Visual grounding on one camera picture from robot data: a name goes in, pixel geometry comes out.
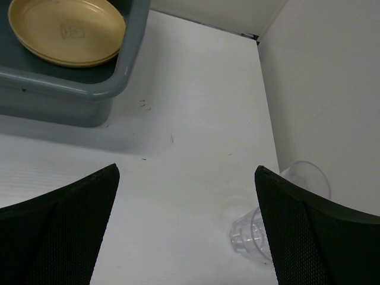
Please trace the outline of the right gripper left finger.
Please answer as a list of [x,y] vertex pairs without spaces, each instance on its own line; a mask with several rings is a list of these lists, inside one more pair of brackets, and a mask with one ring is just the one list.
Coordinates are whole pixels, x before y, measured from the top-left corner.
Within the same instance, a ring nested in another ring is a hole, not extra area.
[[89,284],[119,179],[111,164],[1,208],[1,284]]

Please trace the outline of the clear plastic cup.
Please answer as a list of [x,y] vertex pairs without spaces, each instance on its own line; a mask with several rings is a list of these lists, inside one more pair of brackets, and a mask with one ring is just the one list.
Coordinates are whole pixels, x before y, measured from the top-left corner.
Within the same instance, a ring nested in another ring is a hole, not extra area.
[[[280,176],[320,197],[331,199],[327,177],[311,162],[297,161],[282,171]],[[259,207],[233,222],[229,239],[232,249],[246,259],[261,264],[273,262]]]

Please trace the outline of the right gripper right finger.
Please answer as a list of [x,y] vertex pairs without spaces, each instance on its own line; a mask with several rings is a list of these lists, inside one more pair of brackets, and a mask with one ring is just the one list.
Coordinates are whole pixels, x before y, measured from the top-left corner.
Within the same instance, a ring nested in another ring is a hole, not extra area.
[[255,188],[279,284],[379,284],[379,216],[313,194],[264,166]]

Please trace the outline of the tan plate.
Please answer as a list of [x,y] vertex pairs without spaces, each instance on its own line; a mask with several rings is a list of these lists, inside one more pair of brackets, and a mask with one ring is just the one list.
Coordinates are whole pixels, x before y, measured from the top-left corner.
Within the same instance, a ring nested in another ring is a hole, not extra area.
[[17,40],[20,42],[20,44],[26,48],[29,52],[31,52],[33,55],[36,55],[38,58],[58,65],[60,67],[68,67],[68,68],[89,68],[89,67],[96,67],[101,64],[104,64],[106,62],[109,62],[111,59],[116,57],[119,54],[120,50],[117,50],[116,52],[112,53],[109,56],[106,56],[104,58],[92,60],[92,61],[80,61],[79,59],[72,59],[72,60],[63,60],[58,58],[53,58],[51,56],[47,56],[41,52],[38,52],[36,49],[33,49],[31,46],[29,46],[26,42],[21,40],[20,38],[17,38]]
[[16,38],[63,60],[109,56],[120,50],[126,30],[109,1],[11,1],[8,22]]

